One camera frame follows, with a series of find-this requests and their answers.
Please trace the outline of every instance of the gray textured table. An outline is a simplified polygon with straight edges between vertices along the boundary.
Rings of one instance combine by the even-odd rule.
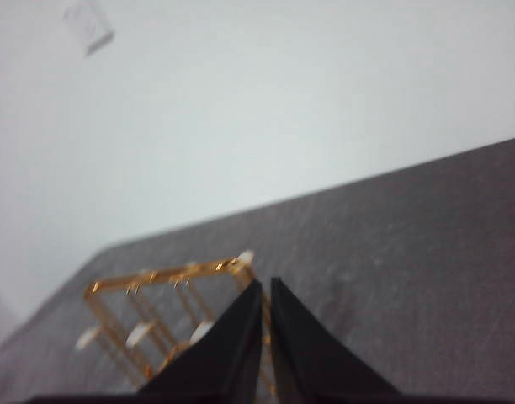
[[[73,352],[84,285],[247,248],[398,388],[515,399],[512,140],[102,251],[0,347],[0,402],[131,390],[96,348]]]

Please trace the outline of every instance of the gold metal frame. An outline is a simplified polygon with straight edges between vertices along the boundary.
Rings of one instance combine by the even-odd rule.
[[[229,274],[236,281],[239,291],[243,291],[256,278],[251,261],[252,253],[245,252],[238,258],[228,258],[209,263],[191,263],[177,268],[158,269],[92,282],[85,289],[83,298],[101,325],[98,329],[93,330],[91,340],[96,340],[101,345],[117,367],[125,373],[134,385],[140,385],[160,372],[165,366],[168,366],[178,354],[191,345],[188,340],[179,342],[174,337],[172,330],[161,320],[161,316],[153,304],[141,293],[141,288],[154,284],[172,284],[184,310],[188,313],[194,328],[196,328],[200,324],[199,316],[191,306],[190,299],[194,300],[208,322],[213,322],[215,315],[205,304],[198,289],[193,285],[192,279]],[[188,294],[184,292],[183,285],[186,286],[184,289],[188,291]],[[159,368],[152,368],[151,363],[137,346],[137,343],[132,347],[128,346],[126,341],[130,334],[103,301],[102,295],[104,293],[117,291],[124,292],[129,296],[131,304],[141,319],[141,334],[137,337],[137,341],[148,336],[162,355],[163,361]],[[263,294],[263,322],[265,324],[263,346],[266,356],[263,362],[268,361],[270,363],[270,302],[265,294]],[[274,395],[275,389],[272,377],[267,375],[263,367],[260,369],[260,378]]]

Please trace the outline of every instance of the white wall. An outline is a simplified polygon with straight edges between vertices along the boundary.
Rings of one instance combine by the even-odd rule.
[[[94,252],[515,137],[514,1],[0,0],[0,341]]]

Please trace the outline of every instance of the gold wire rack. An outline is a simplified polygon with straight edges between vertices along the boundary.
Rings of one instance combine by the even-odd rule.
[[[198,288],[195,287],[194,280],[229,274],[235,280],[238,290],[243,291],[256,278],[252,270],[252,258],[253,253],[246,251],[239,257],[220,261],[189,263],[177,268],[156,269],[92,282],[85,289],[83,298],[97,318],[98,325],[90,327],[82,334],[77,341],[77,349],[81,350],[93,341],[98,343],[133,385],[143,385],[166,366],[169,366],[185,349],[203,337],[214,324],[215,314],[199,293]],[[162,320],[156,307],[142,293],[142,289],[155,284],[170,284],[176,290],[194,328],[190,338],[176,338],[170,326]],[[140,319],[133,329],[129,330],[104,301],[103,296],[109,292],[123,293],[129,299]],[[200,313],[195,310],[195,307],[200,309],[203,319],[200,319]],[[270,322],[270,302],[269,298],[263,294],[265,327],[260,379],[268,391],[275,395],[273,377],[265,369],[271,363]],[[160,366],[154,366],[141,349],[141,342],[146,338],[149,338],[161,355],[162,364]]]

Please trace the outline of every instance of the gray fabric surface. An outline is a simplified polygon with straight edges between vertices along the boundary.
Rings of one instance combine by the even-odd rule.
[[[132,390],[97,348],[73,352],[84,286],[247,248],[399,389],[515,400],[512,140],[101,252],[0,347],[0,402]]]

